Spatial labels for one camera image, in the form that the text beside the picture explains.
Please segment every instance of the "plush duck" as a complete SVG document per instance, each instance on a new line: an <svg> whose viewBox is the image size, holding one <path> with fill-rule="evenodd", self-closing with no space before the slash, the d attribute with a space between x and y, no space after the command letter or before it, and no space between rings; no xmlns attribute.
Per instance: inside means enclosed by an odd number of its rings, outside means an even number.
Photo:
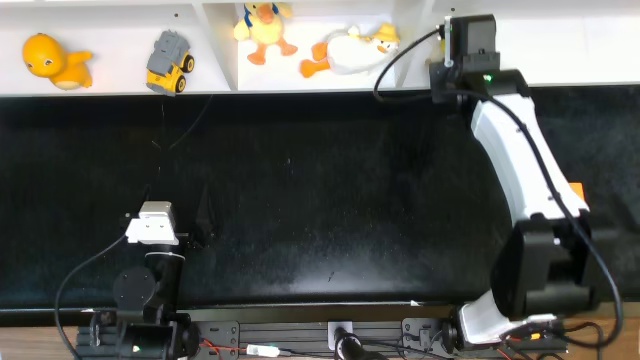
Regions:
<svg viewBox="0 0 640 360"><path fill-rule="evenodd" d="M396 28L388 23L371 37L360 35L356 26L331 33L327 40L313 46L313 62L304 60L300 72L305 78L329 70L339 75L370 72L390 61L400 45Z"/></svg>
<svg viewBox="0 0 640 360"><path fill-rule="evenodd" d="M298 51L298 48L288 44L282 35L284 24L279 15L290 18L293 15L291 8L283 3L245 3L245 15L233 30L233 36L238 41L251 37L258 45L258 50L249 55L249 61L256 65L265 63L265 53L269 45L280 46L283 56L290 56Z"/></svg>
<svg viewBox="0 0 640 360"><path fill-rule="evenodd" d="M91 57L88 51L67 53L54 38L45 34L30 37L22 48L27 69L35 76L48 78L62 90L91 86L91 75L85 64Z"/></svg>

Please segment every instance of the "white label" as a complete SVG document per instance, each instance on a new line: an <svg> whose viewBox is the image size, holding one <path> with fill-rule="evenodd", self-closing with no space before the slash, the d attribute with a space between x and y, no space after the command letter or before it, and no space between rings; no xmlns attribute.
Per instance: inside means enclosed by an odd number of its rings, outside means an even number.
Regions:
<svg viewBox="0 0 640 360"><path fill-rule="evenodd" d="M247 355L278 357L280 349L274 346L247 345Z"/></svg>

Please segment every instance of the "yellow dump truck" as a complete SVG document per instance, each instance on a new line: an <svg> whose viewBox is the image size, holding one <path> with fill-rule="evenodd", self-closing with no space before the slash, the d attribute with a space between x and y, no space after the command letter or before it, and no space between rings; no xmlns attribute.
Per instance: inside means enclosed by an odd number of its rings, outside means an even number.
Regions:
<svg viewBox="0 0 640 360"><path fill-rule="evenodd" d="M175 96L184 91L187 86L184 74L193 71L194 65L187 40L176 32L163 31L147 62L147 87Z"/></svg>

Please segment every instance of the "black table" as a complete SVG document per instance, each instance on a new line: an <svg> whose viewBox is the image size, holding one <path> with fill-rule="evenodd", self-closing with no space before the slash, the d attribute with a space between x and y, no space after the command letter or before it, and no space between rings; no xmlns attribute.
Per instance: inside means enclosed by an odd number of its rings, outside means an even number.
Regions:
<svg viewBox="0 0 640 360"><path fill-rule="evenodd" d="M640 218L640 87L534 89L539 122L594 210ZM62 278L113 242L145 186L190 218L206 185L217 237L187 253L183 309L305 302L451 303L488 289L510 230L488 157L452 108L369 93L0 100L0 309L50 309ZM161 105L164 103L163 120ZM608 262L640 298L640 241ZM112 306L142 264L121 245L63 307Z"/></svg>

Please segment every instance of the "orange block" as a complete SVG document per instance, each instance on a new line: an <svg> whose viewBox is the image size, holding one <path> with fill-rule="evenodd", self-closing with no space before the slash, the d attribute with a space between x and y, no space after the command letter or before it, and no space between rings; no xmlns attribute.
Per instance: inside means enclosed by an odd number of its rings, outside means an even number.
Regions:
<svg viewBox="0 0 640 360"><path fill-rule="evenodd" d="M582 201L587 201L584 198L584 188L582 187L582 183L569 183L569 186L571 186L573 192L580 196L580 199L582 199Z"/></svg>

